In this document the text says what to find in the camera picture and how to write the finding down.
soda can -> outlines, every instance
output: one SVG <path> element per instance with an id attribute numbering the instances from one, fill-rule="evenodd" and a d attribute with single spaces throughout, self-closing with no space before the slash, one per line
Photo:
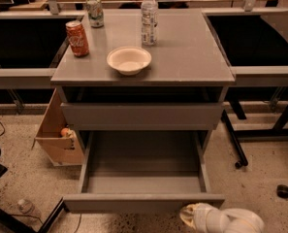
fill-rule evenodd
<path id="1" fill-rule="evenodd" d="M 74 56 L 81 57 L 89 53 L 88 42 L 83 25 L 78 20 L 66 23 L 67 37 Z"/>
<path id="2" fill-rule="evenodd" d="M 85 8 L 92 27 L 104 26 L 104 12 L 101 0 L 86 0 Z"/>

cardboard box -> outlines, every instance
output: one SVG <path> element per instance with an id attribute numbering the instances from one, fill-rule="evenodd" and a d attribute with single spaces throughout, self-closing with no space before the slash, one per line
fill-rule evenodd
<path id="1" fill-rule="evenodd" d="M 60 108 L 61 99 L 55 90 L 41 122 L 35 140 L 48 155 L 54 166 L 81 165 L 83 152 L 74 132 L 70 138 L 62 138 L 60 131 L 67 125 Z"/>

black chair leg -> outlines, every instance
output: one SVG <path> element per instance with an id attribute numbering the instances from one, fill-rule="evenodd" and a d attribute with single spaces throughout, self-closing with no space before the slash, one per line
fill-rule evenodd
<path id="1" fill-rule="evenodd" d="M 247 158 L 243 152 L 243 149 L 241 148 L 240 141 L 239 141 L 238 137 L 236 136 L 235 130 L 232 126 L 232 123 L 231 123 L 226 111 L 223 111 L 223 113 L 222 113 L 222 120 L 225 122 L 225 124 L 227 126 L 227 129 L 230 133 L 230 137 L 233 141 L 233 144 L 235 146 L 237 154 L 240 158 L 240 160 L 235 163 L 236 168 L 240 168 L 242 166 L 247 166 L 248 160 L 247 160 Z"/>
<path id="2" fill-rule="evenodd" d="M 35 233 L 31 227 L 28 227 L 21 221 L 17 220 L 13 216 L 7 214 L 0 209 L 0 223 L 5 225 L 7 228 L 11 229 L 14 232 L 26 232 L 26 233 Z"/>
<path id="3" fill-rule="evenodd" d="M 280 184 L 277 187 L 277 196 L 280 198 L 288 198 L 288 186 Z"/>

water bottle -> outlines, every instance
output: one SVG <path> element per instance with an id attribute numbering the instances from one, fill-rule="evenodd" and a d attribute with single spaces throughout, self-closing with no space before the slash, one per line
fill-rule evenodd
<path id="1" fill-rule="evenodd" d="M 17 202 L 19 211 L 24 216 L 29 216 L 28 221 L 29 222 L 36 222 L 38 220 L 41 220 L 41 212 L 35 205 L 28 199 L 20 199 Z"/>
<path id="2" fill-rule="evenodd" d="M 154 45 L 156 43 L 157 22 L 157 0 L 144 0 L 142 2 L 142 43 L 144 45 Z"/>

paper bowl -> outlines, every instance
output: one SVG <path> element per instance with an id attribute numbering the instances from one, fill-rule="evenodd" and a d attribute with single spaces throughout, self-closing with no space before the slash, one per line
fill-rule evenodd
<path id="1" fill-rule="evenodd" d="M 137 47 L 122 47 L 112 50 L 107 62 L 123 75 L 136 75 L 151 62 L 151 54 Z"/>

